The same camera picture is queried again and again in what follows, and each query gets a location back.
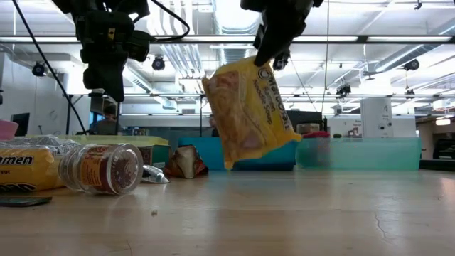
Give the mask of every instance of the person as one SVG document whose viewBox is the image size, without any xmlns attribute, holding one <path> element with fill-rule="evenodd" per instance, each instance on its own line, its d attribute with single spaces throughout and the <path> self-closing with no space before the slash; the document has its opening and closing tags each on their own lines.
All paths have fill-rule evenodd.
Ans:
<svg viewBox="0 0 455 256">
<path fill-rule="evenodd" d="M 210 115 L 210 119 L 208 120 L 208 123 L 210 124 L 210 127 L 213 128 L 212 137 L 219 137 L 220 134 L 218 133 L 218 129 L 216 129 L 216 121 L 215 121 L 215 118 L 213 117 L 213 114 Z"/>
<path fill-rule="evenodd" d="M 117 108 L 115 105 L 107 105 L 103 109 L 104 120 L 98 121 L 90 125 L 90 133 L 96 135 L 120 135 L 121 126 L 118 124 L 118 132 L 115 134 L 115 126 L 117 125 Z"/>
</svg>

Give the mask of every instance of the jar label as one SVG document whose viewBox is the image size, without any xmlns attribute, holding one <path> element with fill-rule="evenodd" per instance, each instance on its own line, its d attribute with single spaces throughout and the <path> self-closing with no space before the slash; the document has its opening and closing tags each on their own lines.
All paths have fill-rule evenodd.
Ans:
<svg viewBox="0 0 455 256">
<path fill-rule="evenodd" d="M 80 180 L 86 186 L 101 186 L 100 167 L 108 146 L 96 146 L 87 151 L 80 165 Z"/>
</svg>

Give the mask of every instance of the wooden table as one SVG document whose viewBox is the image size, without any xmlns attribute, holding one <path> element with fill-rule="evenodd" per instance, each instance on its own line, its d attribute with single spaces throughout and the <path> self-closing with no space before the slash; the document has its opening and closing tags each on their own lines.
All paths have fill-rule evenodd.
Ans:
<svg viewBox="0 0 455 256">
<path fill-rule="evenodd" d="M 212 173 L 0 208 L 0 255 L 455 255 L 455 174 Z"/>
</svg>

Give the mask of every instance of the glass jar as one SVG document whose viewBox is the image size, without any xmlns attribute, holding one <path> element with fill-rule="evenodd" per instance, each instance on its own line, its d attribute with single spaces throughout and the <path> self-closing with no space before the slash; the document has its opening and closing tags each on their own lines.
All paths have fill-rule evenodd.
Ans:
<svg viewBox="0 0 455 256">
<path fill-rule="evenodd" d="M 143 160 L 131 144 L 81 145 L 60 162 L 59 175 L 74 191 L 123 195 L 141 182 Z"/>
</svg>

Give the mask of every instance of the yellow package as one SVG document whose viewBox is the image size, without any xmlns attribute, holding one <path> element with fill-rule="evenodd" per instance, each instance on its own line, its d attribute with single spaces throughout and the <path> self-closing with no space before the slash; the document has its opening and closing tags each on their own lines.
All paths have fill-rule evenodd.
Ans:
<svg viewBox="0 0 455 256">
<path fill-rule="evenodd" d="M 301 140 L 284 109 L 269 63 L 259 68 L 254 61 L 251 57 L 225 65 L 211 79 L 203 79 L 227 169 L 236 161 L 258 159 L 291 140 Z"/>
<path fill-rule="evenodd" d="M 63 186 L 61 157 L 45 147 L 0 149 L 0 192 L 31 192 Z"/>
</svg>

